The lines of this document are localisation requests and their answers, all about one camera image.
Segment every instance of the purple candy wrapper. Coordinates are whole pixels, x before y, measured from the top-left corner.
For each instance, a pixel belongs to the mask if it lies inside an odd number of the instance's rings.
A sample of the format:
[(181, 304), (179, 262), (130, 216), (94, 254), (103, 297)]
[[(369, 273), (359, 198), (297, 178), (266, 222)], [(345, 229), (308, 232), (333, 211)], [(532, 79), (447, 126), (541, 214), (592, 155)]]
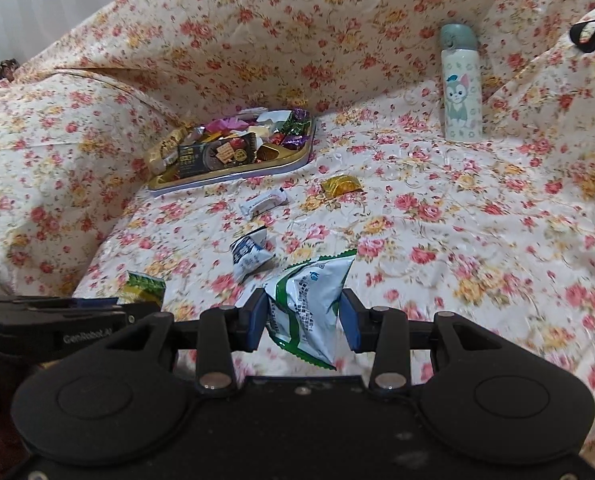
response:
[(308, 119), (308, 111), (302, 110), (302, 108), (293, 109), (293, 119), (298, 122), (306, 121)]
[(297, 135), (287, 135), (282, 140), (282, 146), (287, 148), (288, 150), (293, 150), (296, 152), (297, 150), (301, 150), (306, 141), (308, 140), (308, 136), (297, 136)]

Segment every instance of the cartoon cat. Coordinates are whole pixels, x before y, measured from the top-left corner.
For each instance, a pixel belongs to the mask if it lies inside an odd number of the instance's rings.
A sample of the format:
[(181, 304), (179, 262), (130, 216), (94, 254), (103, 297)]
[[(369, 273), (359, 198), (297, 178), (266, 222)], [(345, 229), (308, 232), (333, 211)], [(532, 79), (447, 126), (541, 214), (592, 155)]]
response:
[(466, 113), (465, 99), (468, 96), (468, 75), (464, 74), (460, 79), (452, 75), (447, 79), (447, 118), (453, 126), (466, 126), (468, 114)]

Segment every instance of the circular cover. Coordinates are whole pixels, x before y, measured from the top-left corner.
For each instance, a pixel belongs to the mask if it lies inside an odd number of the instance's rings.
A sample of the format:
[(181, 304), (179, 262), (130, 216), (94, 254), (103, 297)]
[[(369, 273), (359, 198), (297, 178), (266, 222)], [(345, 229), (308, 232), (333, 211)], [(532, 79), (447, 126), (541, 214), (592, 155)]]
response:
[(438, 436), (478, 460), (506, 464), (579, 450), (593, 423), (593, 396), (570, 373), (527, 357), (472, 352), (433, 376), (420, 406)]
[(30, 449), (71, 465), (111, 465), (163, 440), (186, 410), (186, 388), (140, 354), (74, 355), (26, 380), (11, 415)]

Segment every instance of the bottle lid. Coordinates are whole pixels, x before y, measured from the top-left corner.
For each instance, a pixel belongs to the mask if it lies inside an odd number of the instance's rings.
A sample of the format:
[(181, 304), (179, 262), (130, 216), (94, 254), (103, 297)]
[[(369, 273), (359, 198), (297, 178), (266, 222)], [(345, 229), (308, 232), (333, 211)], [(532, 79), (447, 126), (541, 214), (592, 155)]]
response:
[(463, 48), (466, 50), (477, 50), (477, 38), (471, 27), (461, 23), (450, 23), (444, 25), (439, 33), (439, 41), (442, 50), (452, 48)]

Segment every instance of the white candy wrapper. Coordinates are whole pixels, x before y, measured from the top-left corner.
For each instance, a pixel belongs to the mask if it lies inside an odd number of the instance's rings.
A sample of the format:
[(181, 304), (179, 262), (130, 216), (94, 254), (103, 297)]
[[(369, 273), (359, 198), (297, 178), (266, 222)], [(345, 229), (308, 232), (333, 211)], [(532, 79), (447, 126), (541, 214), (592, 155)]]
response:
[(271, 339), (300, 359), (335, 370), (341, 289), (356, 251), (321, 256), (271, 278), (266, 328)]
[(257, 198), (240, 204), (240, 209), (242, 214), (248, 220), (253, 220), (257, 215), (261, 215), (265, 211), (273, 209), (278, 205), (285, 204), (286, 202), (288, 202), (286, 191), (282, 188), (272, 189), (266, 193), (262, 193)]
[(231, 244), (232, 276), (237, 283), (273, 257), (265, 246), (266, 227), (255, 229)]

